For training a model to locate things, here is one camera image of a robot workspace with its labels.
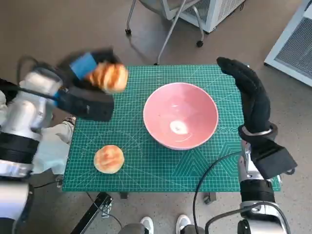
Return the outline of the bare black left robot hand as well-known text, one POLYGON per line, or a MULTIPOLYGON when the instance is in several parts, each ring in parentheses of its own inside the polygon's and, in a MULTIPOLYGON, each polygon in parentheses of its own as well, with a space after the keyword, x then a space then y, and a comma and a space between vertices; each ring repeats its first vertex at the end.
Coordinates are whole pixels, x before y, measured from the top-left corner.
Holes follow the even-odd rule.
POLYGON ((86 90, 99 90, 86 80, 86 76, 94 71, 99 63, 119 63, 111 47, 95 50, 80 50, 68 54, 58 62, 56 68, 76 87, 86 90))

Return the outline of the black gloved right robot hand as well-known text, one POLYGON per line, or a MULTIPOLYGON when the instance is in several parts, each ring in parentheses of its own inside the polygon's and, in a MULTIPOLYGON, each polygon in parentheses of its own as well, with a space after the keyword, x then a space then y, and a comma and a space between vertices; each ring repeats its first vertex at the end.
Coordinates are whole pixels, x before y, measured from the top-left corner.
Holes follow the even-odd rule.
POLYGON ((270 129, 270 100, 256 72, 242 62, 224 57, 216 59, 222 73, 232 76, 241 94, 244 126, 252 134, 270 129))

